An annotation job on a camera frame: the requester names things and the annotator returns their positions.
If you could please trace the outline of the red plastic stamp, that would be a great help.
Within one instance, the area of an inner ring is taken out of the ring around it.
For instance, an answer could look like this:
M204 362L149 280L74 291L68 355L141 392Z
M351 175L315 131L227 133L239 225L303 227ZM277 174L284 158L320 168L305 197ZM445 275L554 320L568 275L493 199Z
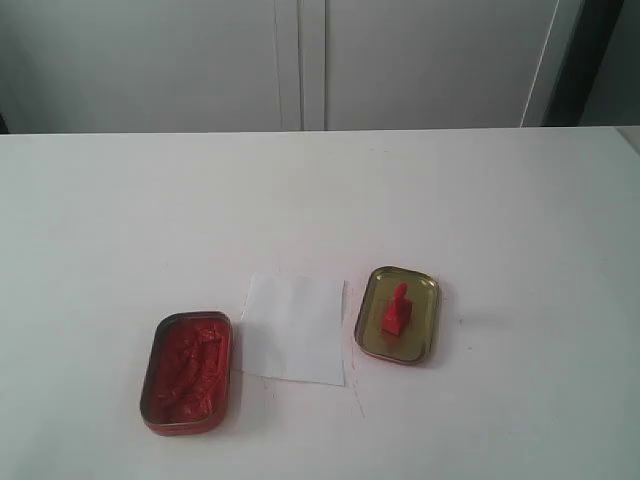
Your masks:
M413 302L408 298L408 285L399 283L381 321L381 329L399 337L410 322Z

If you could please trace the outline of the white cabinet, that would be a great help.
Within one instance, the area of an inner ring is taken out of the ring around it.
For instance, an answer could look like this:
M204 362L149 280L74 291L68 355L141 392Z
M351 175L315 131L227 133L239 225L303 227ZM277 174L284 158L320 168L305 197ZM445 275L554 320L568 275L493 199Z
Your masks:
M13 133L520 127L556 1L5 1Z

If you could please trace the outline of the white paper sheet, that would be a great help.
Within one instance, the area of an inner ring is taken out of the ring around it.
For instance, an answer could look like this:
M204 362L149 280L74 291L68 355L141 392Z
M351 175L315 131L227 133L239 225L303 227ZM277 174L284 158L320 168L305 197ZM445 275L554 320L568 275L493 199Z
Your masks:
M344 386L345 282L252 276L237 324L234 368L265 378Z

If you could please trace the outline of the red ink paste tin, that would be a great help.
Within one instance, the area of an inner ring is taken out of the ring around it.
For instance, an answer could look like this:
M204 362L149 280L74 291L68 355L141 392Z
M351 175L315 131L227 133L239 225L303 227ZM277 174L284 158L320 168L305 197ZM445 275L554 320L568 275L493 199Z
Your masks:
M161 436L209 432L230 399L233 329L220 311L175 313L155 331L141 391L144 424Z

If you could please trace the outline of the gold tin lid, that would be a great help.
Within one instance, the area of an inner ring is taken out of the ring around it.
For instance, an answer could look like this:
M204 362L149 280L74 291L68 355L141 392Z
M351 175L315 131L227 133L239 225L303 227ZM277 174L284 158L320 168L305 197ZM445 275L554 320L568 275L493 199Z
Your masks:
M402 365L430 355L437 330L440 287L431 276L395 266L369 276L354 327L365 354Z

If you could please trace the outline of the dark vertical post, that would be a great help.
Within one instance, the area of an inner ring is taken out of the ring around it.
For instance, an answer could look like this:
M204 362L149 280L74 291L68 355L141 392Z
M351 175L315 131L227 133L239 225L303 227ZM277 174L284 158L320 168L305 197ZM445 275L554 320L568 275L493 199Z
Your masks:
M639 0L584 1L545 127L639 124Z

